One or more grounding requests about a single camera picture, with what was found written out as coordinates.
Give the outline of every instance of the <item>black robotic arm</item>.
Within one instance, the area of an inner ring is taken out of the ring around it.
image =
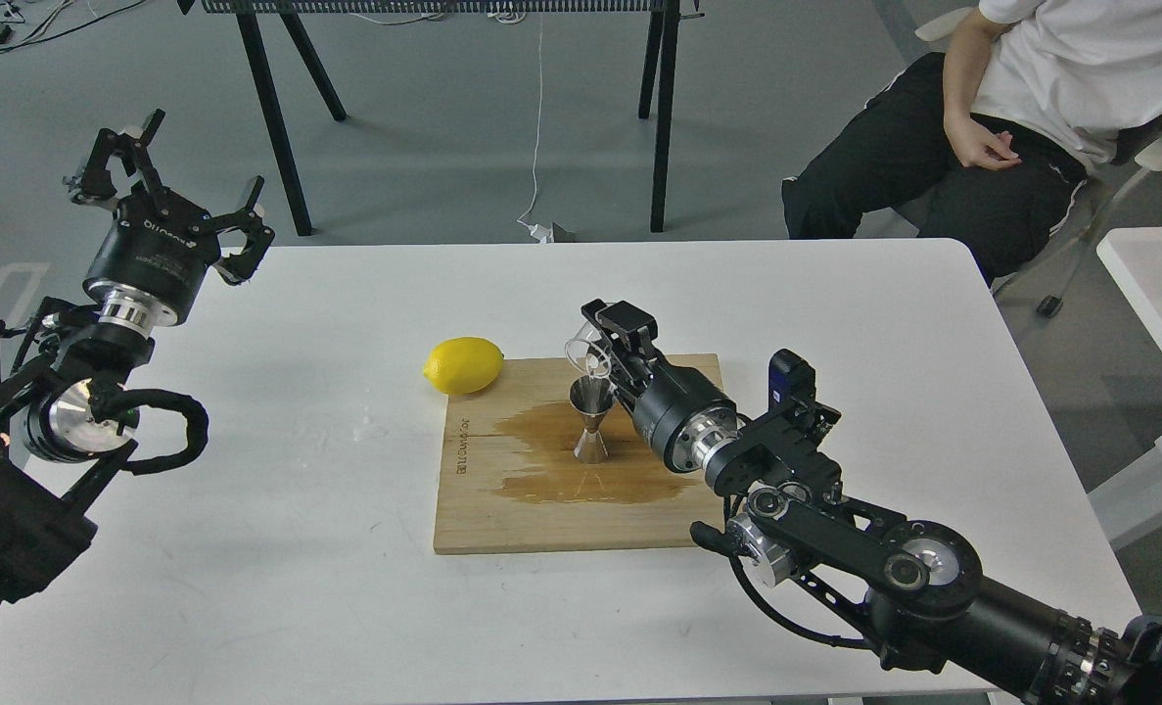
[[[672,472],[702,470],[724,498],[724,531],[695,521],[701,547],[727,557],[747,595],[782,626],[827,646],[862,647],[885,669],[939,672],[947,661],[1031,705],[1162,705],[1162,617],[1122,635],[984,576],[964,537],[933,521],[845,496],[841,468],[818,451],[840,419],[817,402],[815,371],[780,350],[768,366],[768,411],[747,419],[701,373],[653,345],[655,318],[633,304],[590,301],[594,355],[633,427]],[[768,588],[791,581],[858,631],[825,636],[773,611]],[[867,582],[849,602],[812,568]]]
[[[20,330],[0,322],[2,339],[22,336],[9,375],[0,355],[0,605],[40,592],[89,547],[96,526],[84,517],[121,470],[159,473],[191,463],[208,443],[208,416],[191,396],[162,389],[125,389],[128,375],[150,361],[155,328],[182,324],[206,272],[228,283],[252,275],[273,232],[254,213],[263,178],[254,178],[241,209],[210,217],[206,209],[165,187],[146,146],[164,111],[145,127],[117,134],[102,129],[89,159],[65,182],[71,200],[109,209],[115,224],[98,251],[84,290],[92,304],[45,297]],[[117,196],[108,164],[119,158],[139,174]],[[241,231],[239,253],[223,256],[220,236]],[[36,355],[28,359],[31,348]],[[129,460],[139,409],[174,411],[186,419],[182,451]],[[63,495],[27,476],[9,456],[10,420],[24,415],[24,445],[57,463],[93,466]]]

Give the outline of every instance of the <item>gray floor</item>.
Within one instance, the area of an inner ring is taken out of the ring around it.
[[[53,31],[123,3],[73,5]],[[0,57],[0,267],[48,265],[30,303],[45,294],[79,298],[109,220],[67,203],[59,180],[87,157],[99,128],[139,124],[156,107],[168,113],[151,148],[165,184],[223,213],[252,174],[266,175],[263,201],[281,246],[530,244],[515,221],[532,196],[539,43],[540,196],[528,222],[558,222],[575,240],[779,238],[781,179],[924,52],[910,34],[918,22],[957,5],[703,3],[705,17],[681,33],[662,235],[648,228],[655,125],[636,120],[643,16],[546,14],[501,26],[462,15],[396,28],[308,16],[350,111],[344,124],[327,116],[281,23],[264,16],[318,229],[302,240],[289,223],[235,20],[201,9],[182,16],[177,5],[153,0]],[[43,14],[40,5],[23,6],[30,19]],[[1162,224],[1162,174],[1116,214],[1116,224]],[[911,230],[896,215],[875,214],[861,235]],[[0,316],[27,285],[24,275],[5,280]],[[1162,357],[1096,258],[1085,260],[1053,322],[1031,314],[1046,286],[1020,282],[1002,310],[1089,490],[1162,436]],[[156,338],[167,345],[167,331]],[[1162,530],[1119,559],[1143,610],[1162,612]]]

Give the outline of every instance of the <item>metal jigger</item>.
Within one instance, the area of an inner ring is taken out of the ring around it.
[[[568,398],[572,408],[584,419],[584,433],[581,433],[581,440],[576,441],[572,454],[582,463],[602,463],[607,460],[607,444],[602,440],[598,425],[616,402],[611,383],[605,379],[586,375],[572,383]]]

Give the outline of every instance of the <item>person's arm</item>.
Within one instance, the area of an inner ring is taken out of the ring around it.
[[[991,22],[980,9],[974,9],[951,35],[947,62],[941,71],[941,94],[945,110],[941,124],[955,156],[964,166],[1005,170],[1019,165],[1020,158],[1011,151],[1010,134],[992,134],[971,120],[971,103],[980,81],[989,66],[994,41],[1011,28]]]

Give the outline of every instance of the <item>white t-shirt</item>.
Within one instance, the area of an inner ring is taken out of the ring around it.
[[[971,110],[1037,130],[1093,171],[1116,134],[1162,115],[1162,0],[980,0],[1014,23]]]

